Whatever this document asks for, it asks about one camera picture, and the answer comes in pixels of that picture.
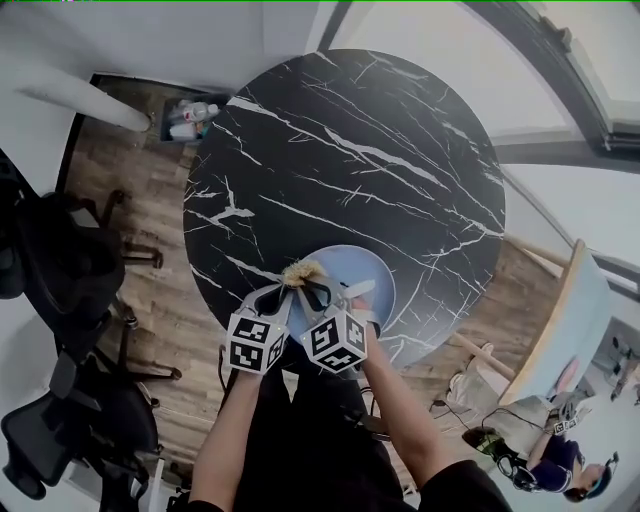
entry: hardwood floor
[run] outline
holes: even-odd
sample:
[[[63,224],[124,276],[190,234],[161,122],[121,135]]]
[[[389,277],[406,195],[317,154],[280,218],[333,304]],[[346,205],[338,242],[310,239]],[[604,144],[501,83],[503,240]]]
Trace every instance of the hardwood floor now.
[[[167,98],[184,94],[169,86],[113,77],[104,77],[99,87],[153,118],[162,112]],[[177,382],[150,382],[147,388],[161,402],[154,413],[165,447],[162,456],[186,470],[215,420],[223,396],[217,364],[218,347],[225,335],[198,292],[184,248],[182,198],[195,153],[194,147],[160,143],[155,124],[139,134],[87,118],[74,149],[66,188],[95,200],[99,208],[112,190],[124,190],[127,199],[116,209],[112,227],[126,240],[153,245],[164,254],[160,270],[128,267],[121,296],[140,322],[130,343],[130,366],[143,371],[175,366],[182,371]],[[490,341],[495,345],[494,355],[515,368],[535,331],[548,318],[556,290],[553,276],[504,243],[494,279],[460,332],[480,346]],[[114,322],[101,340],[105,351],[114,353],[120,328]],[[444,396],[450,378],[464,370],[469,360],[464,349],[445,344],[402,375],[429,407],[434,399]],[[286,381],[292,392],[295,377],[287,374]],[[365,400],[370,403],[370,394]],[[444,412],[446,409],[434,410],[434,415]],[[462,413],[461,418],[469,425],[481,420],[473,418],[473,413]],[[437,422],[458,456],[489,464],[488,458],[462,441],[462,425],[455,416],[447,414]],[[410,482],[394,453],[392,458],[401,481]]]

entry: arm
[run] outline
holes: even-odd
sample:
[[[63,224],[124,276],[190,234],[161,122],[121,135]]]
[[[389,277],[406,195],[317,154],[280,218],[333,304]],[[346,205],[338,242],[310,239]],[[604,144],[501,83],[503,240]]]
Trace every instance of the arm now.
[[[558,409],[553,409],[547,417],[542,435],[538,438],[536,444],[529,453],[529,460],[527,461],[527,469],[529,471],[540,464],[544,451],[547,449],[549,441],[551,441],[551,438],[553,437],[553,434],[550,434],[549,432],[553,432],[553,427],[559,419],[560,413],[558,412]]]
[[[198,452],[189,501],[213,503],[224,512],[233,509],[261,382],[261,375],[239,373]]]
[[[371,324],[364,373],[380,407],[391,442],[418,488],[455,461],[435,421],[389,363]]]
[[[549,441],[551,441],[551,434],[547,434],[546,432],[544,432],[538,438],[538,440],[536,441],[536,444],[533,447],[533,450],[531,450],[531,453],[529,454],[529,460],[527,461],[527,469],[529,471],[531,471],[538,464],[540,464],[540,461],[542,460],[544,451],[547,449],[547,445],[549,444]]]

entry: round table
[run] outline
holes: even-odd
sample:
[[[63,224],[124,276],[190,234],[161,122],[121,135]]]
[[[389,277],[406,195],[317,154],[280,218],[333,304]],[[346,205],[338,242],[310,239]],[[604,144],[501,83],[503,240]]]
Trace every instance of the round table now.
[[[213,120],[184,232],[223,326],[312,251],[375,252],[396,282],[380,341],[403,367],[442,344],[486,289],[504,233],[502,174],[478,118],[436,76],[378,52],[317,52],[263,73]]]

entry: light blue plate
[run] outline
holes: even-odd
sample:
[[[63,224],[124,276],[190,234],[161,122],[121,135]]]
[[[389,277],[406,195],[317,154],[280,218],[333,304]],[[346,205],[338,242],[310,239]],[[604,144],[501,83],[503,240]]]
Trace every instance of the light blue plate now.
[[[317,261],[329,277],[347,286],[373,279],[375,288],[363,298],[378,315],[381,328],[386,325],[396,302],[396,284],[391,270],[378,255],[356,245],[332,245],[312,252],[303,259]],[[312,327],[304,316],[297,295],[291,305],[287,326],[298,343],[300,336]]]

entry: sponge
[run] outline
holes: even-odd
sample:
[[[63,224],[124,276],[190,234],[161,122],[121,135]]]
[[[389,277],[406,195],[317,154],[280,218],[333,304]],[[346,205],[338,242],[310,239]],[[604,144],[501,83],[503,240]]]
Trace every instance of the sponge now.
[[[313,276],[326,276],[322,265],[313,260],[301,260],[292,263],[282,271],[282,282],[289,288],[304,286],[304,280]]]

